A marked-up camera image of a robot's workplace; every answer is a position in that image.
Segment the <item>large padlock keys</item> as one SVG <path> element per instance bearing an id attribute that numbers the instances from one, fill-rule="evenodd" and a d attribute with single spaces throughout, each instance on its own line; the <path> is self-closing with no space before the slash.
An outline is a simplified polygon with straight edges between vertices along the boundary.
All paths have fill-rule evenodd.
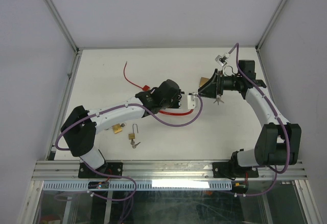
<path id="1" fill-rule="evenodd" d="M 217 103 L 219 105 L 220 103 L 224 104 L 224 101 L 221 99 L 221 96 L 217 96 L 214 103 Z"/>

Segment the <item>large brass padlock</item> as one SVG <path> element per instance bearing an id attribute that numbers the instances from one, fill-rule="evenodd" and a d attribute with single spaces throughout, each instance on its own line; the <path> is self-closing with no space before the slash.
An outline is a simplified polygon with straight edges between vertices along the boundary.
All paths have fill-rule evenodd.
<path id="1" fill-rule="evenodd" d="M 208 78 L 201 77 L 199 82 L 199 87 L 202 87 L 204 84 L 206 84 L 209 81 Z"/>

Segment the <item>red cable lock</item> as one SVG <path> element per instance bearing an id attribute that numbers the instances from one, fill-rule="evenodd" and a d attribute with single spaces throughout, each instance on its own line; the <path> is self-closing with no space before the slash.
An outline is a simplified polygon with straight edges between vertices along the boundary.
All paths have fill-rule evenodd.
<path id="1" fill-rule="evenodd" d="M 164 110 L 160 110 L 159 113 L 163 114 L 163 115 L 167 115 L 167 116 L 187 116 L 190 115 L 194 110 L 191 109 L 187 112 L 169 112 L 169 111 L 164 111 Z"/>

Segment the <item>small red padlock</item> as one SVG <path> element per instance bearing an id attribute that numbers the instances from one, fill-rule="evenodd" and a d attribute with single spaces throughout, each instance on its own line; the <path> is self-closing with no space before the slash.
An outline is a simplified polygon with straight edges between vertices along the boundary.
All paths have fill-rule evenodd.
<path id="1" fill-rule="evenodd" d="M 142 88 L 143 91 L 149 91 L 150 89 L 151 88 L 148 85 L 144 85 L 143 88 Z"/>

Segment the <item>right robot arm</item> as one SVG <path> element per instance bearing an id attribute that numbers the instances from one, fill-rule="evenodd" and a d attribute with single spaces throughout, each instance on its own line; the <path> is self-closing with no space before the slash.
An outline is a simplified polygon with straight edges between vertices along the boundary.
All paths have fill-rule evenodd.
<path id="1" fill-rule="evenodd" d="M 288 121 L 267 95 L 263 80 L 256 78 L 255 61 L 240 60 L 238 72 L 226 76 L 215 70 L 211 78 L 198 89 L 204 98 L 220 98 L 225 91 L 237 91 L 251 106 L 262 130 L 253 149 L 235 151 L 223 170 L 227 177 L 241 177 L 252 168 L 282 166 L 284 173 L 298 161 L 301 127 Z"/>

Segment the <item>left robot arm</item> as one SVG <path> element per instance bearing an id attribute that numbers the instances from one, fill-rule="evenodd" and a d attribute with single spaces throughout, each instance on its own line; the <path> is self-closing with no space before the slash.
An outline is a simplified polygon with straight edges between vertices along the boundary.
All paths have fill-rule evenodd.
<path id="1" fill-rule="evenodd" d="M 96 149 L 95 137 L 101 131 L 129 120 L 157 114 L 166 108 L 178 108 L 184 92 L 173 80 L 142 91 L 130 99 L 108 108 L 85 109 L 75 107 L 61 127 L 61 133 L 72 156 L 81 158 L 89 165 L 89 171 L 102 177 L 107 171 L 103 155 Z"/>

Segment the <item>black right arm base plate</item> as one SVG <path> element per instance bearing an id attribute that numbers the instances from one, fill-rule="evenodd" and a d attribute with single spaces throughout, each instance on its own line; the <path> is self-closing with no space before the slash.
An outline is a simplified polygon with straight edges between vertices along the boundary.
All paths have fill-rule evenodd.
<path id="1" fill-rule="evenodd" d="M 251 167 L 239 167 L 230 162 L 213 162 L 213 176 L 214 178 L 228 178 L 235 180 L 236 178 L 258 178 L 258 171 L 252 170 Z"/>

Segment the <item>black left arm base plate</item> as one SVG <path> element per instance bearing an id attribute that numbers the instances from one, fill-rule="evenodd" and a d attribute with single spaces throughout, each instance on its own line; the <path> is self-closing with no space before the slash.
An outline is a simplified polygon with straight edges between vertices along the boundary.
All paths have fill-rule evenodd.
<path id="1" fill-rule="evenodd" d="M 96 171 L 102 174 L 121 176 L 123 172 L 123 163 L 107 161 L 103 166 L 96 169 Z M 80 163 L 78 178 L 104 178 L 104 176 L 93 172 L 85 163 Z"/>

